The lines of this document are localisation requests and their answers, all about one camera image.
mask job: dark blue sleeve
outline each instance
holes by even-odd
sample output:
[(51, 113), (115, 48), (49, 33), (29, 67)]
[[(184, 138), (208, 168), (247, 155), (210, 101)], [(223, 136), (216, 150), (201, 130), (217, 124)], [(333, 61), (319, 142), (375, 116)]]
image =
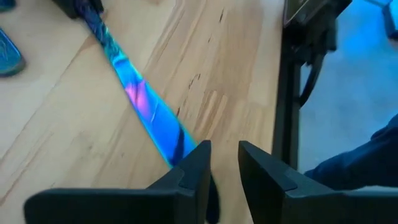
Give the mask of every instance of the dark blue sleeve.
[(305, 175), (335, 190), (398, 187), (398, 114), (366, 144), (322, 162)]

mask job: knife blade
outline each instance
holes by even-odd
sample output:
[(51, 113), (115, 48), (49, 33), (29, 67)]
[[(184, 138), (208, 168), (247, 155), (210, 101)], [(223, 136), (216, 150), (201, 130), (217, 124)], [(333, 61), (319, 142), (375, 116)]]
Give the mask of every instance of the knife blade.
[[(163, 99), (129, 61), (91, 4), (87, 0), (76, 1), (76, 9), (103, 47), (132, 107), (166, 163), (170, 167), (177, 165), (196, 148), (196, 142)], [(218, 223), (219, 218), (219, 196), (211, 176), (206, 219), (212, 224)]]

